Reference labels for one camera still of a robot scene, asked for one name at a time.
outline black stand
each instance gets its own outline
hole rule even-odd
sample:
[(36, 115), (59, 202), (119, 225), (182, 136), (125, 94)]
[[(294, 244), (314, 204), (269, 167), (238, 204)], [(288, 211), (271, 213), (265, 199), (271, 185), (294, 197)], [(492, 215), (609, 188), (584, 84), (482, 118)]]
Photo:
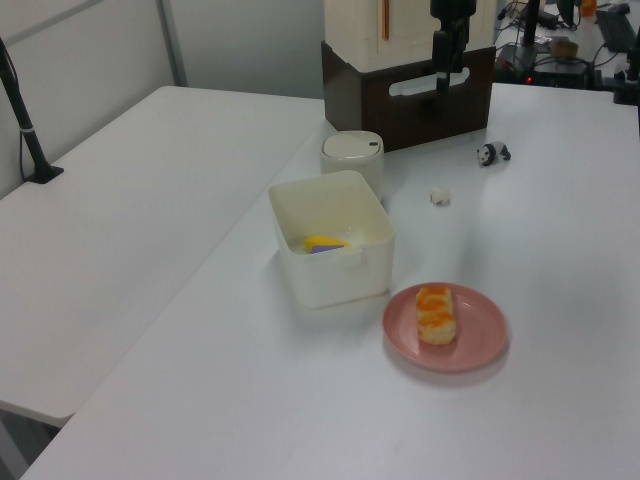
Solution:
[(2, 39), (0, 39), (0, 78), (2, 79), (2, 84), (7, 92), (7, 96), (9, 97), (9, 102), (11, 102), (13, 113), (20, 125), (20, 131), (22, 132), (27, 148), (31, 153), (31, 158), (33, 159), (33, 175), (28, 177), (26, 180), (28, 182), (40, 184), (47, 183), (51, 179), (60, 175), (64, 170), (60, 167), (53, 167), (49, 165), (44, 157), (44, 153), (40, 147), (40, 142), (38, 142), (38, 137), (36, 136), (36, 132), (31, 124), (31, 119), (27, 113), (27, 108), (22, 100), (22, 95), (20, 95), (17, 80), (11, 70), (9, 58)]
[[(538, 11), (540, 0), (530, 0), (525, 7), (524, 36), (522, 45), (505, 45), (496, 63), (496, 81), (502, 83), (523, 83), (528, 75), (533, 72), (538, 56), (535, 47), (536, 25), (538, 23)], [(513, 73), (505, 72), (500, 62), (506, 62), (512, 66)]]

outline white wall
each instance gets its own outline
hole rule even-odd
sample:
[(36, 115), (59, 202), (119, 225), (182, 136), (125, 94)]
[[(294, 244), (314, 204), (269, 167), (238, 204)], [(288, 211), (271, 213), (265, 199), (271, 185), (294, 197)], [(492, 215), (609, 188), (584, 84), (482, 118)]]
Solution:
[[(102, 0), (7, 47), (50, 163), (151, 91), (174, 84), (156, 0)], [(21, 184), (18, 124), (1, 90), (0, 198)], [(29, 173), (28, 152), (24, 164)]]
[(190, 87), (322, 98), (322, 0), (165, 0)]

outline cake slice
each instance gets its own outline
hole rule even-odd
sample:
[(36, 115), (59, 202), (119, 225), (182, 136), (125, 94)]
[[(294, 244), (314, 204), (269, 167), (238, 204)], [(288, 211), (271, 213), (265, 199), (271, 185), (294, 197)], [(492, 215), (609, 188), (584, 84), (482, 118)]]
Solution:
[(451, 343), (456, 335), (456, 317), (449, 287), (422, 287), (416, 295), (416, 317), (420, 340), (431, 345)]

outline white plastic container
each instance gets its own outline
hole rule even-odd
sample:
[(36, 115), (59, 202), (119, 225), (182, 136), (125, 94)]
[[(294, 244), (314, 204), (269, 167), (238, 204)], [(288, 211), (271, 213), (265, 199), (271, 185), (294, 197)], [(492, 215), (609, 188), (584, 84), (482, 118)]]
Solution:
[[(428, 0), (324, 0), (325, 41), (361, 73), (430, 60), (440, 30), (430, 9)], [(478, 0), (467, 51), (493, 45), (497, 16), (497, 0)]]
[(378, 200), (382, 200), (384, 143), (373, 132), (346, 131), (331, 135), (322, 143), (322, 173), (353, 170), (367, 181)]
[[(388, 290), (395, 229), (358, 172), (341, 171), (269, 189), (280, 256), (298, 301), (318, 308)], [(310, 254), (304, 238), (351, 246)]]

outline white cup with lid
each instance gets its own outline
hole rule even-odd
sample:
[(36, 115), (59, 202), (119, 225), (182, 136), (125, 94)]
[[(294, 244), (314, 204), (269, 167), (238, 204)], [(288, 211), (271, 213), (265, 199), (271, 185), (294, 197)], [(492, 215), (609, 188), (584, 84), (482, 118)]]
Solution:
[(384, 144), (379, 135), (360, 130), (331, 135), (322, 144), (320, 168), (323, 174), (342, 170), (360, 173), (382, 200)]

